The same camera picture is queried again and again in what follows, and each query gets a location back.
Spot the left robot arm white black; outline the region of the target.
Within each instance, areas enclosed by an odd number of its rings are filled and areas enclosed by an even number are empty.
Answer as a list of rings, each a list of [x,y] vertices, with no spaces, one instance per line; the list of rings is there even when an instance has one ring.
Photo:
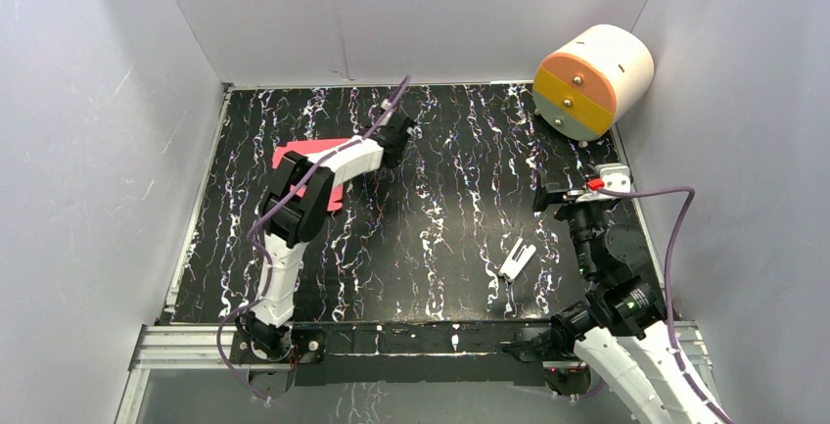
[[[390,111],[366,133],[338,140],[323,151],[287,150],[281,155],[253,227],[254,244],[263,251],[256,297],[234,319],[259,357],[280,361],[291,352],[300,264],[329,216],[333,191],[358,176],[399,165],[415,128],[416,121],[406,113]]]

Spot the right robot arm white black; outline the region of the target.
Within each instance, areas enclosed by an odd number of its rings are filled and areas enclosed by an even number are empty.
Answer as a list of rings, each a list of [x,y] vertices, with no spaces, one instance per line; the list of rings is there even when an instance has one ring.
[[[558,356],[596,372],[640,423],[728,423],[679,344],[671,287],[655,287],[642,275],[649,260],[644,235],[606,214],[620,199],[675,193],[686,199],[669,236],[666,268],[696,195],[692,187],[615,192],[600,178],[583,189],[538,183],[534,211],[557,206],[555,217],[567,222],[579,273],[590,284],[584,300],[552,317],[548,337]]]

